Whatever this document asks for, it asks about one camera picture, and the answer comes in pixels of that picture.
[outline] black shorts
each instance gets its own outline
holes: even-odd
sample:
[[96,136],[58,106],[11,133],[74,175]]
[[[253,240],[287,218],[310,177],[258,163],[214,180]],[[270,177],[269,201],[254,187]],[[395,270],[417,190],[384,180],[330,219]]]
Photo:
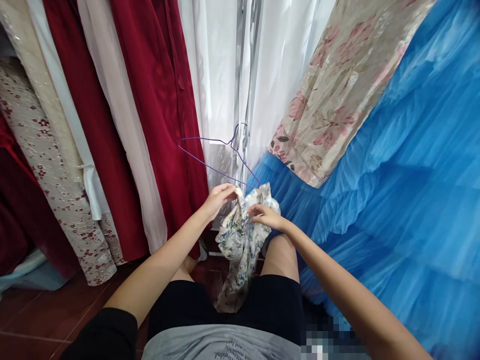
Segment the black shorts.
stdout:
[[153,305],[148,339],[166,329],[206,324],[231,324],[278,335],[297,345],[303,328],[300,284],[288,277],[255,277],[237,313],[219,313],[198,282],[172,281]]

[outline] person's hand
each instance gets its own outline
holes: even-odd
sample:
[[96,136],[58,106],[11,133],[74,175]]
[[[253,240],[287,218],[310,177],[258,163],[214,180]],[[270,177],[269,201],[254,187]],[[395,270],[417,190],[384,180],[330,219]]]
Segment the person's hand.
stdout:
[[260,223],[267,225],[268,227],[285,232],[290,221],[281,215],[277,214],[268,206],[255,204],[248,209],[248,215],[253,216],[251,218],[252,223]]
[[211,189],[210,195],[199,209],[206,216],[208,222],[215,219],[223,205],[237,199],[235,188],[235,185],[225,183]]

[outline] person's arm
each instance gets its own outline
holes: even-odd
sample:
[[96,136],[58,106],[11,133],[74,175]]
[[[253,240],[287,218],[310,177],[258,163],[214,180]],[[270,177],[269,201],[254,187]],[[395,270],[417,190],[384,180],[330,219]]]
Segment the person's arm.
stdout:
[[253,223],[285,233],[365,343],[373,359],[431,359],[402,323],[365,286],[290,221],[266,206],[249,209]]
[[236,198],[234,191],[232,184],[214,187],[202,207],[120,285],[104,307],[132,314],[140,326],[207,224],[225,203]]

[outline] brown tile floor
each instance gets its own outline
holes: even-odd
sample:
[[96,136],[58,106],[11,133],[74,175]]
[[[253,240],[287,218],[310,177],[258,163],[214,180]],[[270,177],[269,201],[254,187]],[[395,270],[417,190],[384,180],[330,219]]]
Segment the brown tile floor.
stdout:
[[[103,307],[135,264],[118,267],[105,284],[88,286],[82,274],[57,291],[8,289],[0,301],[0,358],[8,360],[59,359],[83,326]],[[215,300],[228,273],[225,258],[209,256],[192,273],[196,282],[206,285]],[[137,358],[147,342],[146,320],[138,331]]]

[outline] blue tulle gown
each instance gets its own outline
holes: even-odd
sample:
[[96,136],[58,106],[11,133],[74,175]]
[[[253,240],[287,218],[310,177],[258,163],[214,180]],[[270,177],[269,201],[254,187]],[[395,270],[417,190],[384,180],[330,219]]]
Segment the blue tulle gown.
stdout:
[[[480,1],[437,1],[323,187],[269,153],[255,173],[435,358],[478,354]],[[304,294],[341,317],[300,267]]]

